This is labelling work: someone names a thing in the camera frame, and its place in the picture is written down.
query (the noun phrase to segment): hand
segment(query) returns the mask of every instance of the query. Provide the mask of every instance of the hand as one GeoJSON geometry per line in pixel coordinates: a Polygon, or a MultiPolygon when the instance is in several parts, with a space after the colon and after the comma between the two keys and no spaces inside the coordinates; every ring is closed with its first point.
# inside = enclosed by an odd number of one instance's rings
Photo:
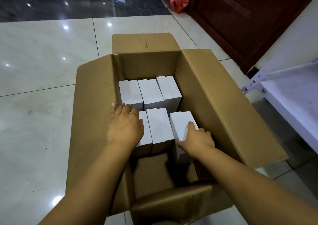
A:
{"type": "Polygon", "coordinates": [[[199,159],[200,154],[207,148],[214,148],[214,141],[209,131],[200,128],[196,130],[194,123],[188,123],[188,133],[185,141],[178,141],[177,145],[182,148],[189,156],[199,159]]]}
{"type": "Polygon", "coordinates": [[[133,149],[140,142],[144,134],[142,119],[139,119],[139,110],[133,108],[129,113],[131,106],[129,104],[118,106],[115,104],[110,111],[110,123],[107,131],[107,142],[123,148],[132,153],[133,149]]]}

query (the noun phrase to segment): marble floor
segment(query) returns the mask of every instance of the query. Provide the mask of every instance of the marble floor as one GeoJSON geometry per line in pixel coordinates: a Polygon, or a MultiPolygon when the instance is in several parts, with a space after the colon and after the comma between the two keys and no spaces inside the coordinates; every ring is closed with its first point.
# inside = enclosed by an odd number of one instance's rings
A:
{"type": "MultiPolygon", "coordinates": [[[[171,33],[182,49],[211,49],[239,87],[248,82],[190,16],[161,0],[0,0],[3,224],[37,224],[65,195],[77,67],[111,53],[113,34],[158,32],[171,33]]],[[[246,97],[290,157],[258,171],[318,207],[317,155],[261,94],[246,97]]],[[[132,224],[130,213],[105,224],[132,224]]],[[[193,224],[246,222],[232,207],[193,224]]]]}

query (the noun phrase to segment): white product box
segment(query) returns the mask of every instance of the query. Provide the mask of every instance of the white product box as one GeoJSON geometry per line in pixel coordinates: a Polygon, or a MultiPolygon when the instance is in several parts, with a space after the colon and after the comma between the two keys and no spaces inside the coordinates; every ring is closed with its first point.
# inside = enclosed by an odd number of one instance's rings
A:
{"type": "Polygon", "coordinates": [[[143,100],[137,80],[119,81],[121,101],[143,111],[143,100]]]}
{"type": "Polygon", "coordinates": [[[173,76],[159,76],[157,82],[165,101],[168,115],[176,112],[181,101],[181,93],[173,76]]]}
{"type": "Polygon", "coordinates": [[[145,110],[165,107],[164,99],[155,79],[138,80],[138,84],[143,98],[145,110]]]}
{"type": "Polygon", "coordinates": [[[151,153],[154,154],[168,149],[174,136],[166,108],[148,109],[147,116],[153,142],[151,153]]]}
{"type": "Polygon", "coordinates": [[[150,154],[152,147],[152,138],[149,128],[149,122],[146,111],[139,111],[139,119],[143,119],[144,135],[138,145],[133,150],[132,156],[142,156],[150,154]]]}
{"type": "MultiPolygon", "coordinates": [[[[196,130],[199,129],[190,111],[170,113],[169,119],[175,142],[184,141],[186,139],[189,121],[194,123],[196,130]]],[[[193,159],[189,157],[176,143],[175,148],[175,159],[177,164],[185,164],[193,161],[193,159]]]]}

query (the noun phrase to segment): wooden door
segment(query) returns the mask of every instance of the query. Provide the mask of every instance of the wooden door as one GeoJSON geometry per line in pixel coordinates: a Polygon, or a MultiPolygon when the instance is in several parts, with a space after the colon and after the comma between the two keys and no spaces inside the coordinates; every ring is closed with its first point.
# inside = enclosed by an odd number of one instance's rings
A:
{"type": "Polygon", "coordinates": [[[247,73],[310,1],[190,0],[189,14],[247,73]]]}

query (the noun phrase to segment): wall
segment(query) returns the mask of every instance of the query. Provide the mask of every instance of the wall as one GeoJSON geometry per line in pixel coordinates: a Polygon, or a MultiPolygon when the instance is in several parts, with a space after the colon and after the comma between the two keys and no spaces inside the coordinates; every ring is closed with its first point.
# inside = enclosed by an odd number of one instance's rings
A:
{"type": "Polygon", "coordinates": [[[318,58],[318,0],[312,2],[257,62],[273,71],[309,63],[318,58]]]}

